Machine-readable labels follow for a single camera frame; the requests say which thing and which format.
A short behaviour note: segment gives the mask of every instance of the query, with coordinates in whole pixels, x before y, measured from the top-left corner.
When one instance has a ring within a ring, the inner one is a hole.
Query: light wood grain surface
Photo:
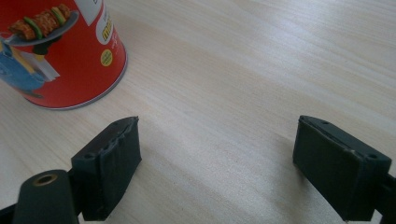
[[[300,115],[396,160],[395,1],[106,4],[129,64],[105,98],[49,111],[0,82],[0,207],[129,116],[143,160],[103,223],[344,223],[292,164]]]

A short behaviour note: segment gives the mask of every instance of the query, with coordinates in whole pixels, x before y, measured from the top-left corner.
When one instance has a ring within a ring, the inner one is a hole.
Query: black mechanical part
[[[391,159],[330,122],[300,116],[293,162],[345,221],[396,223]]]
[[[142,160],[138,117],[111,123],[72,158],[72,169],[26,180],[20,197],[0,211],[0,223],[75,224],[105,220],[122,198]]]

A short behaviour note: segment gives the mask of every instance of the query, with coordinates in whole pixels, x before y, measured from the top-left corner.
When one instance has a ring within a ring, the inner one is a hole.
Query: can label
[[[0,79],[47,108],[91,102],[117,83],[126,64],[103,0],[7,1],[0,42]]]

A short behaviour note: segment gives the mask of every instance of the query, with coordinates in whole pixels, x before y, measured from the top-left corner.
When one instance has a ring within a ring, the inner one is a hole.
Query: can
[[[101,98],[127,64],[103,0],[4,1],[0,42],[0,79],[49,109]]]

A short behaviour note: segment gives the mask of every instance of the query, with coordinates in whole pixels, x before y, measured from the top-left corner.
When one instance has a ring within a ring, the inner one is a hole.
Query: wooden table
[[[300,115],[396,160],[393,0],[106,4],[129,64],[105,98],[50,111],[0,82],[0,207],[129,116],[143,160],[104,223],[344,223],[292,163]]]

